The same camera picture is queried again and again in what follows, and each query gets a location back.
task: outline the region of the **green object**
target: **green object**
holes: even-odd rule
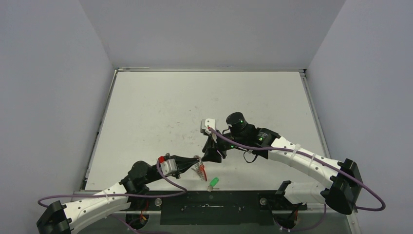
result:
[[[211,187],[214,187],[215,185],[218,184],[218,181],[219,181],[218,177],[215,177],[213,180],[211,180],[211,182],[209,183],[209,185],[210,185]]]

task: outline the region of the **metal bolt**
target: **metal bolt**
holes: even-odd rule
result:
[[[267,204],[267,199],[265,199],[264,197],[260,199],[260,204],[265,206]]]
[[[155,199],[155,206],[160,206],[160,205],[162,205],[162,199],[160,198]]]

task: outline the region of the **white table surface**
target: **white table surface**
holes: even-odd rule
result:
[[[201,119],[216,119],[222,131],[226,117],[237,111],[248,123],[323,155],[298,72],[119,72],[85,189],[113,185],[139,160],[153,165],[168,152],[202,156],[207,137],[199,133]],[[205,170],[209,179],[219,178],[221,190],[276,190],[284,180],[314,181],[261,157],[247,164],[237,150],[228,151],[221,164],[206,162]],[[172,180],[189,190],[206,190],[209,184],[192,170]],[[177,190],[164,180],[148,187]]]

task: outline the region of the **white wall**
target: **white wall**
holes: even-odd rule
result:
[[[0,233],[79,189],[113,68],[77,0],[0,3]]]
[[[354,159],[387,202],[363,233],[411,233],[413,1],[347,0],[307,71],[332,157]],[[378,207],[363,191],[358,205]]]
[[[305,68],[344,0],[80,0],[117,67]]]

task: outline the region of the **cable tie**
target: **cable tie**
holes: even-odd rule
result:
[[[294,156],[296,155],[297,151],[301,148],[300,144],[296,144],[296,146],[294,147],[293,152],[291,153],[290,156],[290,162],[288,163],[288,166],[291,166],[291,162],[293,161]]]
[[[108,197],[108,194],[106,193],[106,190],[103,190],[102,192],[105,194],[105,198],[106,198],[106,201],[107,201],[106,203],[110,204],[111,201],[109,200],[109,197]]]
[[[316,154],[313,154],[313,156],[311,157],[310,164],[308,164],[308,173],[307,173],[307,175],[309,175],[309,176],[310,176],[310,171],[311,171],[311,164],[313,163],[315,157],[316,157]]]

